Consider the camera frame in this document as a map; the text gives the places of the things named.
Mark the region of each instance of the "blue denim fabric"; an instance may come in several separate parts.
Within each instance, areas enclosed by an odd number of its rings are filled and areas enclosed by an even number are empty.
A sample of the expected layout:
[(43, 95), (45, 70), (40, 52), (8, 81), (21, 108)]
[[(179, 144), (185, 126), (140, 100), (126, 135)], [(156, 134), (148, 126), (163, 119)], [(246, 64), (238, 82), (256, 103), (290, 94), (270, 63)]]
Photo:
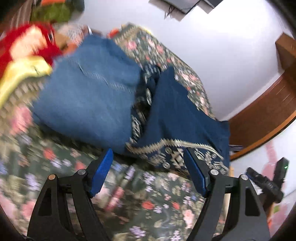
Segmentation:
[(33, 104), (35, 123), (123, 153), (141, 68), (110, 39), (86, 37), (61, 58)]
[[(152, 97), (149, 114), (142, 111), (148, 106), (147, 101), (133, 109), (133, 126), (137, 129), (133, 130), (133, 142), (128, 149), (157, 168), (186, 171), (183, 152), (186, 147), (193, 147), (198, 158), (210, 168), (227, 174), (228, 122), (214, 120), (197, 110), (187, 97), (188, 91), (175, 80), (173, 67), (158, 73), (154, 71), (146, 77)], [(150, 88), (154, 86), (151, 82), (155, 82), (156, 87)]]

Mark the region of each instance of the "pink flower pattern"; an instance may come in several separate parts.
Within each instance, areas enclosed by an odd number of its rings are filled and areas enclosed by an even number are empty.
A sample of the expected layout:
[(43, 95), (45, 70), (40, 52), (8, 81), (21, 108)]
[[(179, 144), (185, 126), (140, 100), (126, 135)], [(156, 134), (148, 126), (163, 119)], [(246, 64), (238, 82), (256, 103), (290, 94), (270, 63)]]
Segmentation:
[(15, 136), (21, 132), (27, 132), (30, 125), (32, 125), (32, 113), (29, 108), (24, 104), (16, 106), (11, 119), (10, 134)]
[(155, 43), (151, 39), (148, 39), (147, 42), (152, 48), (155, 47)]
[(45, 159), (50, 160), (50, 161), (52, 161), (56, 157), (55, 153), (50, 148), (44, 149), (43, 156), (45, 157)]
[(194, 220), (194, 214), (190, 209), (187, 209), (182, 212), (183, 213), (183, 220), (186, 223), (186, 229), (191, 229), (193, 227), (193, 220)]
[(10, 221), (14, 223), (16, 221), (15, 213), (17, 208), (11, 199), (4, 196), (2, 192), (0, 192), (0, 205)]
[(158, 53), (163, 54), (163, 48), (160, 45), (157, 45), (156, 49)]
[(184, 78), (184, 80), (186, 81), (190, 81), (189, 76), (186, 74), (182, 74), (182, 77)]
[(134, 50), (137, 48), (137, 44), (135, 41), (129, 41), (127, 42), (126, 47), (128, 48), (128, 50)]
[(278, 161), (278, 158), (276, 156), (276, 152), (274, 149), (273, 141), (270, 140), (265, 144), (266, 153), (268, 156), (268, 163), (266, 163), (261, 171), (263, 176), (267, 176), (270, 180), (274, 177), (274, 168), (275, 164)]
[(86, 165), (80, 161), (76, 161), (75, 170), (86, 169)]
[(108, 202), (108, 197), (110, 196), (109, 188), (103, 184), (102, 189), (97, 193), (92, 199), (93, 204), (97, 204), (100, 208), (104, 208)]
[(194, 76), (194, 75), (189, 75), (189, 77), (190, 77), (190, 79), (192, 79), (193, 81), (196, 81), (197, 80), (197, 77), (196, 76)]
[(30, 221), (36, 199), (32, 199), (21, 206), (21, 212), (25, 220)]

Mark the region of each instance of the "cable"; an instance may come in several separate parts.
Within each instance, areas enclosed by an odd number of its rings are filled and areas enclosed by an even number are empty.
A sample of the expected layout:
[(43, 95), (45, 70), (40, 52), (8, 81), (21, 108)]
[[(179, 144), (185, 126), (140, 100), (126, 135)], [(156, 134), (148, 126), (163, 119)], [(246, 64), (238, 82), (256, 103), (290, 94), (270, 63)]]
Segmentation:
[(187, 8), (182, 8), (182, 9), (180, 9), (181, 11), (186, 11), (186, 10), (190, 10), (190, 11), (192, 11), (199, 3), (201, 2), (201, 0), (198, 0), (197, 2), (196, 2), (196, 4), (193, 6), (193, 7), (187, 7)]
[(175, 10), (176, 8), (173, 5), (170, 5), (170, 7), (168, 8), (168, 13), (165, 12), (165, 17), (164, 19), (166, 19), (170, 14), (172, 14), (172, 12)]

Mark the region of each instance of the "floral fabric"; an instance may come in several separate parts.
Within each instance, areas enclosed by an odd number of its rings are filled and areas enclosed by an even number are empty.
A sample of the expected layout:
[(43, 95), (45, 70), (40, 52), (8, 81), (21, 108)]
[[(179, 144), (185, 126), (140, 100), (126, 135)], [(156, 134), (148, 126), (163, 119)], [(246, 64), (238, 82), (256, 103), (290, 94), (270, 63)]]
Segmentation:
[[(143, 66), (141, 78), (145, 84), (137, 92), (131, 112), (132, 137), (126, 143), (127, 149), (158, 170), (170, 169), (189, 176), (183, 155), (191, 147), (210, 169), (227, 175), (230, 134), (227, 122), (213, 120), (196, 110), (174, 75), (172, 66), (162, 73), (156, 65)], [(181, 132), (172, 123), (178, 123)]]
[(89, 35), (89, 27), (86, 25), (55, 23), (53, 28), (56, 34), (63, 36), (63, 40), (60, 41), (63, 55), (74, 52), (83, 42), (84, 38)]
[[(101, 153), (56, 133), (42, 133), (34, 124), (30, 108), (43, 82), (43, 77), (23, 80), (0, 109), (0, 204), (23, 234), (48, 175), (72, 175)], [(198, 106), (207, 109), (206, 95), (201, 93), (205, 104)], [(115, 241), (179, 241), (191, 232), (204, 199), (184, 177), (155, 172), (146, 162), (115, 156), (103, 188), (92, 202)], [(74, 230), (82, 235), (71, 196), (68, 207)], [(222, 212), (215, 235), (223, 226)]]
[(148, 62), (151, 65), (158, 65), (161, 70), (167, 69), (168, 65), (174, 66), (175, 79), (188, 90), (187, 97), (198, 110), (215, 118), (198, 75), (157, 38), (140, 27), (128, 24), (113, 39), (128, 56), (140, 65)]

